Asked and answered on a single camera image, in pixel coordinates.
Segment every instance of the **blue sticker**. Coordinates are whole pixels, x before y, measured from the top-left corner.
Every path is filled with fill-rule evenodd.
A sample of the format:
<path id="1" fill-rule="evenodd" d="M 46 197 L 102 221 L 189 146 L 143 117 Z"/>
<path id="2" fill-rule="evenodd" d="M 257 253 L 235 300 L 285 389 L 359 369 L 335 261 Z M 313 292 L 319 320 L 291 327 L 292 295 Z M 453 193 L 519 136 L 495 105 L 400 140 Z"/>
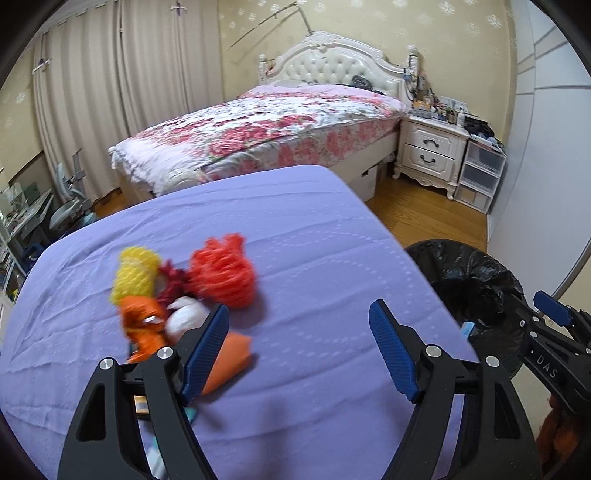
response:
<path id="1" fill-rule="evenodd" d="M 470 336 L 472 330 L 474 329 L 474 325 L 474 322 L 464 322 L 461 329 L 462 336 L 464 338 L 468 338 Z"/>

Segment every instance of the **white toy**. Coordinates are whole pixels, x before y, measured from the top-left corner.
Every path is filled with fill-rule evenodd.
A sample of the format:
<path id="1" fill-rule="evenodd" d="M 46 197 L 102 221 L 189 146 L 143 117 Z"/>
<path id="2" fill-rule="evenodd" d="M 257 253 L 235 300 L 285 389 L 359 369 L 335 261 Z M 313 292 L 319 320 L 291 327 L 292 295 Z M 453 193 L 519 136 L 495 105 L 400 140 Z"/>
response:
<path id="1" fill-rule="evenodd" d="M 168 306 L 175 312 L 168 317 L 164 331 L 166 337 L 176 345 L 187 330 L 203 326 L 209 310 L 200 301 L 190 297 L 180 297 Z"/>

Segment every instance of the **mattress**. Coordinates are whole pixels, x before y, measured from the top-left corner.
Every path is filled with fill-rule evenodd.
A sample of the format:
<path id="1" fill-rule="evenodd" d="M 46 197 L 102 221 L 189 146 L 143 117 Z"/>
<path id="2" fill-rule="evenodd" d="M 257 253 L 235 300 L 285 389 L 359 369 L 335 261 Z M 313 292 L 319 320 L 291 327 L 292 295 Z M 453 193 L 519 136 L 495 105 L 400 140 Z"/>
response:
<path id="1" fill-rule="evenodd" d="M 229 232 L 246 237 L 258 275 L 254 305 L 231 311 L 230 328 L 252 336 L 258 360 L 197 402 L 194 429 L 220 480 L 382 477 L 413 406 L 394 388 L 369 329 L 376 299 L 426 343 L 476 360 L 411 258 L 328 169 L 282 168 L 182 190 L 58 241 L 22 288 L 0 356 L 0 408 L 48 479 L 97 363 L 128 354 L 108 300 L 120 251 L 144 245 L 187 267 L 208 237 Z"/>

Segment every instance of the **floral bedspread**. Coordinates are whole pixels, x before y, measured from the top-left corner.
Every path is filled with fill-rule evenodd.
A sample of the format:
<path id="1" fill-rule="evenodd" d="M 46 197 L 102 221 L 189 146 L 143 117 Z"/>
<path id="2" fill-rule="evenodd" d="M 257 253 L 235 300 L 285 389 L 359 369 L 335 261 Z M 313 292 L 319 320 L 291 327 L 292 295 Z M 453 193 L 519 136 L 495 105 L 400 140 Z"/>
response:
<path id="1" fill-rule="evenodd" d="M 120 142 L 113 168 L 159 196 L 180 173 L 199 172 L 206 182 L 299 164 L 330 167 L 392 131 L 406 112 L 399 100 L 343 88 L 347 95 L 252 90 Z"/>

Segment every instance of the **curtain rod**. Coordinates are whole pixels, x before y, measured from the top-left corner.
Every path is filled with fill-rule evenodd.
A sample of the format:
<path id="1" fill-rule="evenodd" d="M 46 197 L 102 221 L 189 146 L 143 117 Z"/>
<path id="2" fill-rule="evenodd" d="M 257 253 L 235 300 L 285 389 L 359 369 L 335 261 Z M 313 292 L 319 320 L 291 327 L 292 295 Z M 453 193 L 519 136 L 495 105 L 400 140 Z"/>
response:
<path id="1" fill-rule="evenodd" d="M 281 10 L 278 10 L 277 12 L 273 13 L 272 15 L 269 15 L 266 19 L 260 21 L 256 26 L 252 27 L 248 32 L 246 32 L 243 36 L 241 36 L 238 40 L 236 40 L 232 45 L 230 45 L 228 47 L 228 50 L 230 50 L 230 48 L 232 48 L 234 45 L 236 45 L 238 42 L 240 42 L 247 35 L 249 35 L 250 33 L 254 32 L 263 23 L 265 23 L 266 21 L 270 20 L 271 18 L 277 19 L 277 15 L 278 14 L 280 14 L 281 12 L 283 12 L 283 11 L 289 9 L 289 8 L 292 8 L 292 7 L 296 7 L 298 9 L 298 12 L 300 12 L 301 17 L 304 20 L 304 23 L 306 24 L 306 28 L 308 29 L 308 35 L 312 35 L 313 32 L 312 32 L 312 29 L 310 28 L 310 23 L 308 22 L 308 19 L 306 18 L 306 15 L 304 14 L 304 11 L 301 9 L 300 4 L 298 2 L 293 2 L 293 3 L 290 3 L 289 5 L 287 5 L 286 7 L 283 7 Z"/>

